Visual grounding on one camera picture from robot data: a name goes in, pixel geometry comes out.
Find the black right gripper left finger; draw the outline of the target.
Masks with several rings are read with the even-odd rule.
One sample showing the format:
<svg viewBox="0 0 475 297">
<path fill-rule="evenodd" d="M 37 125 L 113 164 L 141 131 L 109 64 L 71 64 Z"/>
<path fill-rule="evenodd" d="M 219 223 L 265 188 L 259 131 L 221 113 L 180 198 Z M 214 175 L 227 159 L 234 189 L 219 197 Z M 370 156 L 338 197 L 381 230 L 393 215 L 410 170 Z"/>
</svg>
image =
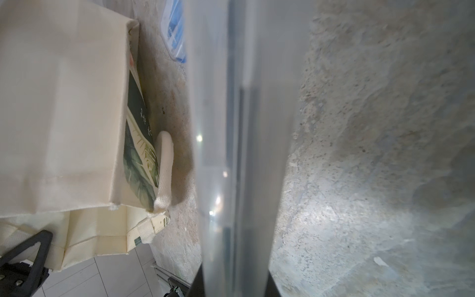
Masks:
<svg viewBox="0 0 475 297">
<path fill-rule="evenodd" d="M 204 277 L 202 266 L 199 267 L 193 283 L 188 289 L 187 297 L 204 297 Z"/>
</svg>

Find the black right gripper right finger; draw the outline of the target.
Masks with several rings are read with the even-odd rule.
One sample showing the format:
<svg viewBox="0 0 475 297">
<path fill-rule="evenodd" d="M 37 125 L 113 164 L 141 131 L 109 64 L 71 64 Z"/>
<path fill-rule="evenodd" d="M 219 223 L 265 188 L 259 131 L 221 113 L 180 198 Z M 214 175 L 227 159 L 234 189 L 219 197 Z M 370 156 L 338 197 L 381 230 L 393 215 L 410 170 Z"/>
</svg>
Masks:
<svg viewBox="0 0 475 297">
<path fill-rule="evenodd" d="M 265 289 L 265 297 L 281 297 L 281 294 L 277 288 L 277 285 L 271 275 L 268 273 L 268 280 Z"/>
</svg>

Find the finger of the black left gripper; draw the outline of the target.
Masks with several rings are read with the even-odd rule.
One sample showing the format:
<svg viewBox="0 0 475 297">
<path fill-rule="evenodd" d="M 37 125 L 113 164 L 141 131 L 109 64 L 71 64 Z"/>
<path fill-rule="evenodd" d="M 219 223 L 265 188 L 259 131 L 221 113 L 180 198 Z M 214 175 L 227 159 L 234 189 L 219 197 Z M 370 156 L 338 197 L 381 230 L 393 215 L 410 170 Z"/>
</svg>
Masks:
<svg viewBox="0 0 475 297">
<path fill-rule="evenodd" d="M 53 234 L 42 230 L 1 257 L 1 296 L 32 297 L 49 277 L 45 264 Z"/>
</svg>

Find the floral canvas tote bag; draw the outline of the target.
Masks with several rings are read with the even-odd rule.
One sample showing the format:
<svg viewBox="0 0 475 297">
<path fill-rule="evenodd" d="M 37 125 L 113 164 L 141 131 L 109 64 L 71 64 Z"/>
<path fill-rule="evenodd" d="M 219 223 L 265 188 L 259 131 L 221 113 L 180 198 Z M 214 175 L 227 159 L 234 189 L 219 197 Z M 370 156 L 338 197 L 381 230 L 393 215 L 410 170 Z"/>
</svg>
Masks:
<svg viewBox="0 0 475 297">
<path fill-rule="evenodd" d="M 61 271 L 167 226 L 173 141 L 152 135 L 139 26 L 90 1 L 1 2 L 1 254 L 47 230 Z"/>
</svg>

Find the clear case green label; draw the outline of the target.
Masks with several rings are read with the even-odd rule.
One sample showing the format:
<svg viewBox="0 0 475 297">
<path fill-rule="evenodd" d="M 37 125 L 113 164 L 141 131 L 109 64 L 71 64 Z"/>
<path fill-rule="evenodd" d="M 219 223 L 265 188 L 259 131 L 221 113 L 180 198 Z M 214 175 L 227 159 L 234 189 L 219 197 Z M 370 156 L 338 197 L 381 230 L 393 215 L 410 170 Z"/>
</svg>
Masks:
<svg viewBox="0 0 475 297">
<path fill-rule="evenodd" d="M 262 297 L 313 1 L 185 1 L 204 295 Z"/>
</svg>

